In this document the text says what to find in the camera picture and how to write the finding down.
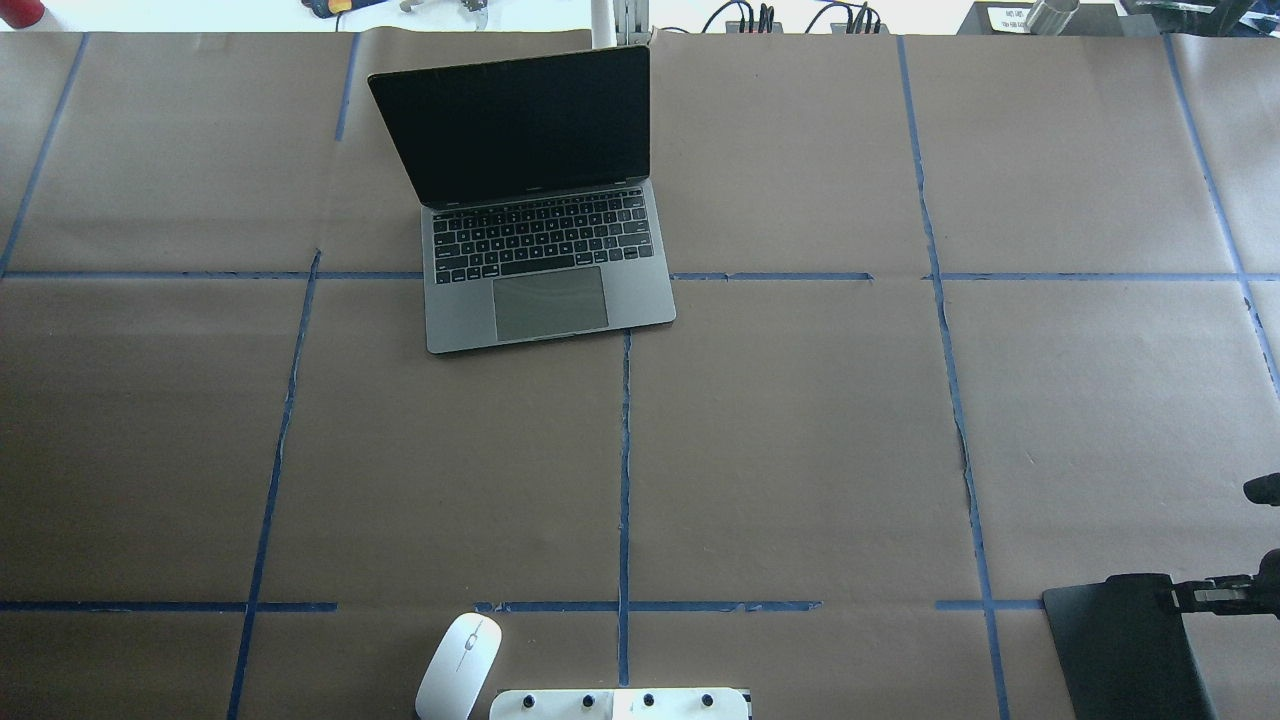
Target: metal cup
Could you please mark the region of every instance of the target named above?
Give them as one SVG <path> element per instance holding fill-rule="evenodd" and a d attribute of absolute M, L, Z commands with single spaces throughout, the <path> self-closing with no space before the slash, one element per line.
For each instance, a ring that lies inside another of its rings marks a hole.
<path fill-rule="evenodd" d="M 1032 35 L 1061 35 L 1079 8 L 1080 0 L 1036 0 L 1027 14 L 1027 29 Z"/>

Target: white mouse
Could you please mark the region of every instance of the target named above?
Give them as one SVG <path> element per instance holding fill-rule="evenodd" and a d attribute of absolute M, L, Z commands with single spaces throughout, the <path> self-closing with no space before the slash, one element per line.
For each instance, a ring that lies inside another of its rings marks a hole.
<path fill-rule="evenodd" d="M 467 612 L 444 633 L 422 684 L 417 687 L 413 708 L 421 720 L 466 720 L 480 697 L 489 667 L 502 644 L 497 623 Z"/>

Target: laptop screen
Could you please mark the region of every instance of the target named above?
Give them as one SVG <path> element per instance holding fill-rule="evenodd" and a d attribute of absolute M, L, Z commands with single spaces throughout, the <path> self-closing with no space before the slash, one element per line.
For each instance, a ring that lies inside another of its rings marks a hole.
<path fill-rule="evenodd" d="M 424 205 L 649 174 L 649 49 L 375 74 L 369 87 Z"/>

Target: laptop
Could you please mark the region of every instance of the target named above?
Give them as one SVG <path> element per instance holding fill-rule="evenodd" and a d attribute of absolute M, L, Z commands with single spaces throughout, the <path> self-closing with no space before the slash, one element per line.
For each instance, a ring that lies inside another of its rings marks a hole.
<path fill-rule="evenodd" d="M 369 77 L 422 204 L 433 354 L 669 323 L 649 49 Z"/>

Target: table surface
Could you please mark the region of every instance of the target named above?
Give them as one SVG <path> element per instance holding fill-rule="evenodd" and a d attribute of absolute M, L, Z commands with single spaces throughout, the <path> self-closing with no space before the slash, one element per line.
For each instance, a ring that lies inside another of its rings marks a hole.
<path fill-rule="evenodd" d="M 589 42 L 0 37 L 0 715 L 408 717 L 481 610 L 475 717 L 1066 719 L 1043 589 L 1280 544 L 1276 45 L 663 35 L 677 320 L 428 355 L 360 78 Z"/>

